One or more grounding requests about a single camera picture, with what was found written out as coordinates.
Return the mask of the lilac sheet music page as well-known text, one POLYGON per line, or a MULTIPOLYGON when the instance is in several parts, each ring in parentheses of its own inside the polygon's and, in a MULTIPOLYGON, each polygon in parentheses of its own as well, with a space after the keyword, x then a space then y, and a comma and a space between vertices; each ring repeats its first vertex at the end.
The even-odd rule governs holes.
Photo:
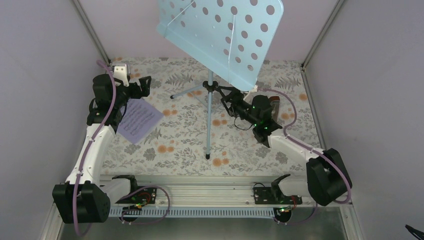
POLYGON ((144 99, 130 99, 117 133, 130 143, 138 144, 151 133, 163 117, 162 112, 144 99))

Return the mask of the brown wooden metronome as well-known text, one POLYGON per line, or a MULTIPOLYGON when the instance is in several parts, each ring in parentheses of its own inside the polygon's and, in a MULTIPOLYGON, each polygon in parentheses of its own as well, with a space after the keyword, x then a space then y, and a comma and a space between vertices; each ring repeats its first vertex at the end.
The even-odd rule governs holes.
POLYGON ((270 96, 269 98, 270 105, 272 107, 271 116, 275 122, 278 122, 279 110, 280 110, 280 97, 279 96, 270 96))

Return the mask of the light blue music stand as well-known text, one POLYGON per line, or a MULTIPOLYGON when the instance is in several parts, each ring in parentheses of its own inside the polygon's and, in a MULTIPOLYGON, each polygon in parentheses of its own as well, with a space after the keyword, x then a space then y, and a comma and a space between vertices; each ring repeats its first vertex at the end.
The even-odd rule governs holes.
POLYGON ((208 69, 206 107, 220 86, 242 93, 256 85, 284 13, 280 0, 160 0, 157 32, 208 69))

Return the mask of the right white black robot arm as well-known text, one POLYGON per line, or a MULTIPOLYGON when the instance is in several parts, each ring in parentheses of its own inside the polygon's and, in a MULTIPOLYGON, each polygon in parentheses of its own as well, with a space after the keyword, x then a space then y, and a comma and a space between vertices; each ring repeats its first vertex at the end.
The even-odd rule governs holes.
POLYGON ((271 184, 274 202, 282 204, 291 196, 310 197, 320 206, 351 200, 353 184, 337 150, 315 148, 288 134, 288 127, 274 120, 272 100, 266 95, 256 95, 248 103, 235 87, 219 86, 216 90, 231 117, 253 126, 258 143, 282 152, 305 168, 305 175, 285 174, 271 184))

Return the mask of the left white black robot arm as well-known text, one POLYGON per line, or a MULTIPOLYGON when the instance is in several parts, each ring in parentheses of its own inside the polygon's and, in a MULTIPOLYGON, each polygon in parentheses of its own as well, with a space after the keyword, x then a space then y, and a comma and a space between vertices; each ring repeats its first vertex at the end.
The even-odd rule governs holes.
POLYGON ((149 96, 151 82, 151 76, 128 83, 110 78, 107 73, 93 78, 94 98, 89 104, 83 147, 65 182, 56 184, 52 190, 65 224, 103 223, 113 204, 123 199, 131 203, 139 197, 140 190, 133 175, 115 176, 106 185, 100 184, 100 175, 107 148, 123 118, 121 109, 130 99, 149 96))

